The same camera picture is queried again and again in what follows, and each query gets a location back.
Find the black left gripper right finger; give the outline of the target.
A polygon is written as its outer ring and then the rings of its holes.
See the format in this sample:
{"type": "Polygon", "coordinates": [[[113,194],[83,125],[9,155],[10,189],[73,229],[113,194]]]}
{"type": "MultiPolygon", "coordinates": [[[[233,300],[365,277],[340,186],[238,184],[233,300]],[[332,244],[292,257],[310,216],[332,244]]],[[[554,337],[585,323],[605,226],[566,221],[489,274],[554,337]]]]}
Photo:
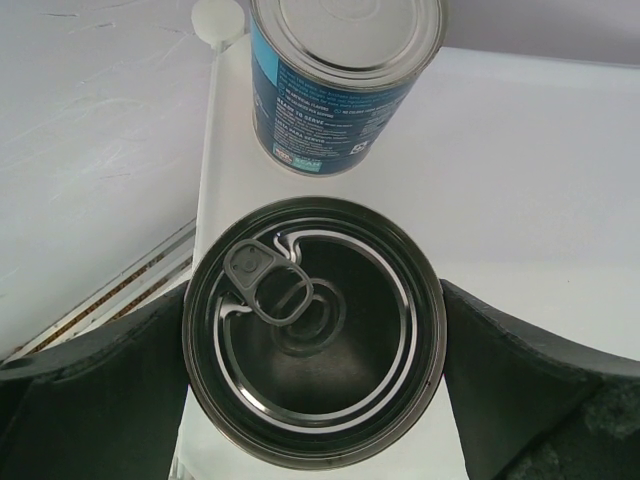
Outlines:
{"type": "Polygon", "coordinates": [[[442,288],[444,376],[469,478],[638,478],[638,361],[442,288]]]}

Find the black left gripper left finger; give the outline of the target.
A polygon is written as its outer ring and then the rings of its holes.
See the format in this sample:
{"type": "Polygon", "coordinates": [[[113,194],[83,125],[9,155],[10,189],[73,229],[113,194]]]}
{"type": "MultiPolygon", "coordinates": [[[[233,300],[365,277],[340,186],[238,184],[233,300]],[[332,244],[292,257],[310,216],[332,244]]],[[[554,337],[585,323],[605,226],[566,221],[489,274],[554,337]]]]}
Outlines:
{"type": "Polygon", "coordinates": [[[168,478],[188,389],[184,296],[3,365],[2,478],[168,478]]]}

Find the dark blue tall can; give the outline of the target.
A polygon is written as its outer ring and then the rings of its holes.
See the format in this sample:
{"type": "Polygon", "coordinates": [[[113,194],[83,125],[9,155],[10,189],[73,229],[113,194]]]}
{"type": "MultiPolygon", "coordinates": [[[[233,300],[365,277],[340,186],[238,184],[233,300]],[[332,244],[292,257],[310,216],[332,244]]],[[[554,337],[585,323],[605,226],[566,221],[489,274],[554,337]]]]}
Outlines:
{"type": "Polygon", "coordinates": [[[232,443],[305,471],[404,436],[443,374],[442,288],[416,243],[343,199],[280,200],[229,227],[187,287],[192,392],[232,443]]]}

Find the light blue labelled can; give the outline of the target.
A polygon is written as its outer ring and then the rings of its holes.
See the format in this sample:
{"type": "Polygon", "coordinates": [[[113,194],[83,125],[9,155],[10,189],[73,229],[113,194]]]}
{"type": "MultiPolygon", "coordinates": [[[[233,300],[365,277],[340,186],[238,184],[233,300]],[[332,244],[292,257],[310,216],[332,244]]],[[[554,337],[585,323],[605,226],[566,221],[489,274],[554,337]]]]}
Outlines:
{"type": "Polygon", "coordinates": [[[264,151],[304,175],[370,152],[444,43],[442,0],[250,4],[253,125],[264,151]]]}

